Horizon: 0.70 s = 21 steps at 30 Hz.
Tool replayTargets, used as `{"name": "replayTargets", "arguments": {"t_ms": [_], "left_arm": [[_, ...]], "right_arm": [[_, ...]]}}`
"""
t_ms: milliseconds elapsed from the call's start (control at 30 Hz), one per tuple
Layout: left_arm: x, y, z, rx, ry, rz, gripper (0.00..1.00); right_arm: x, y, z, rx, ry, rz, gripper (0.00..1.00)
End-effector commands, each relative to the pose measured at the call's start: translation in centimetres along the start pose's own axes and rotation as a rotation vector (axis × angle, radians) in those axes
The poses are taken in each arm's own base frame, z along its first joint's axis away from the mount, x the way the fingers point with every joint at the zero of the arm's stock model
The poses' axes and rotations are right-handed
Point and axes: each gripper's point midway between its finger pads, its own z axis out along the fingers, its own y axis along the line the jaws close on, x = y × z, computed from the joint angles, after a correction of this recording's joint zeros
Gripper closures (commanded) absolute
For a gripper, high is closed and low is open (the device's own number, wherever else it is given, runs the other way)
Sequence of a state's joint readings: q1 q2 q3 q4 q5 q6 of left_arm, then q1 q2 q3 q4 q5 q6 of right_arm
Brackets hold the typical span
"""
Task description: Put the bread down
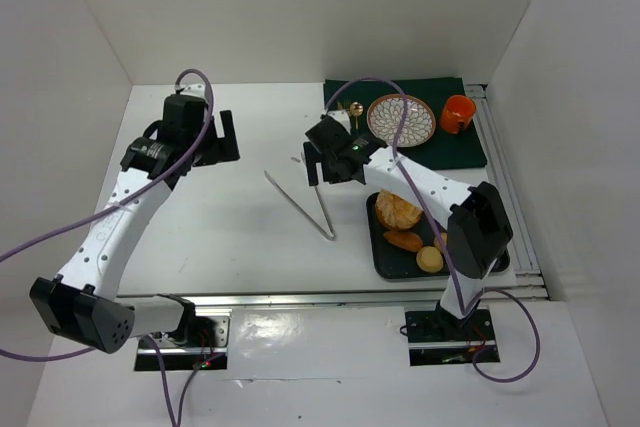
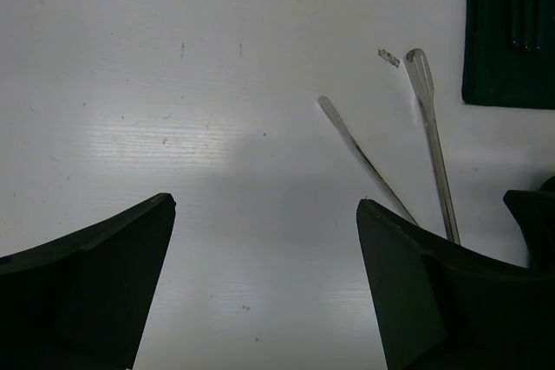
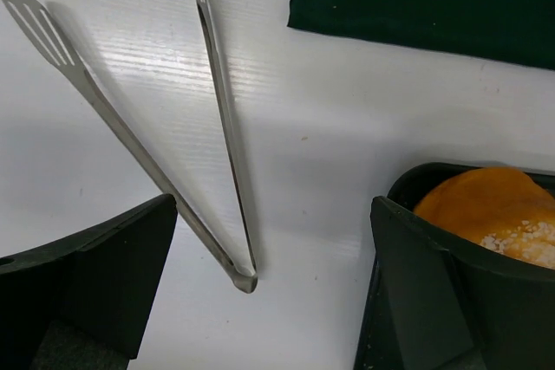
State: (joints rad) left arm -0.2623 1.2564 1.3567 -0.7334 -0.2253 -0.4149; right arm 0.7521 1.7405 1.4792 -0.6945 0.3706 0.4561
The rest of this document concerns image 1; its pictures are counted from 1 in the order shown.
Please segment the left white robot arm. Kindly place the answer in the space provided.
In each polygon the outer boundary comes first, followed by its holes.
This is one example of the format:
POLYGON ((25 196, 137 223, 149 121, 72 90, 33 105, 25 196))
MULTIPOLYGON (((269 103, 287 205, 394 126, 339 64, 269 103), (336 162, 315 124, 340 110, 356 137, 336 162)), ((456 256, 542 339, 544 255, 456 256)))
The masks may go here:
POLYGON ((114 353, 130 338, 162 333, 184 346, 214 330, 174 294, 116 300, 131 255, 179 180, 194 167, 240 158, 231 112, 221 112, 224 134, 217 135, 206 94, 191 84, 165 98, 161 119, 127 147, 101 219, 53 279, 35 280, 29 297, 52 334, 114 353))

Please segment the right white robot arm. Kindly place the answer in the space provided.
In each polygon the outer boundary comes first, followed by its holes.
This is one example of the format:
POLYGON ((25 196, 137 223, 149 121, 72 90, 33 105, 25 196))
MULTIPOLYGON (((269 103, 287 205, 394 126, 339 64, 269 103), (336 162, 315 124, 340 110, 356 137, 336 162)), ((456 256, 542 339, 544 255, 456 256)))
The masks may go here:
POLYGON ((464 325, 489 273, 509 260, 513 230, 497 188, 486 181, 473 186, 444 177, 370 134, 352 136, 331 115, 323 115, 305 136, 311 186, 358 182, 386 190, 420 207, 435 234, 445 229, 449 280, 437 309, 449 323, 464 325))

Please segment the large round orange bread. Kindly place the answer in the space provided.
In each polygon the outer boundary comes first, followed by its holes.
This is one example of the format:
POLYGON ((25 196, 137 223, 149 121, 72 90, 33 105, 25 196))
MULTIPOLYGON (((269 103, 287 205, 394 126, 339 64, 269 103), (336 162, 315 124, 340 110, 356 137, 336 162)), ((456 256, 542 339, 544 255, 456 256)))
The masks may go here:
POLYGON ((423 211, 401 197, 381 190, 375 201, 378 221, 388 230, 406 231, 413 228, 423 215, 423 211))

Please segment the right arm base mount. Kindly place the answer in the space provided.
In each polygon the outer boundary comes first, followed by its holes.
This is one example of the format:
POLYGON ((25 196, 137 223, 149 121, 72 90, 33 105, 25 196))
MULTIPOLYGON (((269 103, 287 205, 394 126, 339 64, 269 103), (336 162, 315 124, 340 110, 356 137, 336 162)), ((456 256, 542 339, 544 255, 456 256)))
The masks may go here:
POLYGON ((499 363, 492 317, 488 309, 478 309, 462 326, 454 326, 436 310, 405 312, 399 333, 408 342, 412 367, 471 364, 476 353, 479 363, 499 363))

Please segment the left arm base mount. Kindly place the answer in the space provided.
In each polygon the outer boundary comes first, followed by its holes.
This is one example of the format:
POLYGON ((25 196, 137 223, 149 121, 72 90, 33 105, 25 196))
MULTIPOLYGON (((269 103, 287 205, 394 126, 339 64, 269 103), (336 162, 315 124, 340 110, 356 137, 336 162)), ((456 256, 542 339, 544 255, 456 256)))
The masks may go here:
POLYGON ((231 310, 198 306, 196 316, 199 324, 186 340, 176 340, 158 327, 167 327, 169 320, 179 320, 177 314, 169 312, 164 318, 161 309, 153 312, 143 309, 135 314, 134 332, 149 334, 155 341, 169 372, 188 372, 197 365, 204 371, 227 368, 230 339, 231 310))

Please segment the metal tongs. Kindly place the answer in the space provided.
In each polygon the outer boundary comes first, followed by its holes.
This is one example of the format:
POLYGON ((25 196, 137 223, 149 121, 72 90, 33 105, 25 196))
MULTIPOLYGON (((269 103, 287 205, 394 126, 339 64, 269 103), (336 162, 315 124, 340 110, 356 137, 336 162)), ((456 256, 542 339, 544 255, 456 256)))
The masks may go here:
POLYGON ((266 181, 283 201, 320 236, 334 242, 337 234, 318 186, 308 184, 306 158, 303 151, 267 165, 263 169, 266 181))

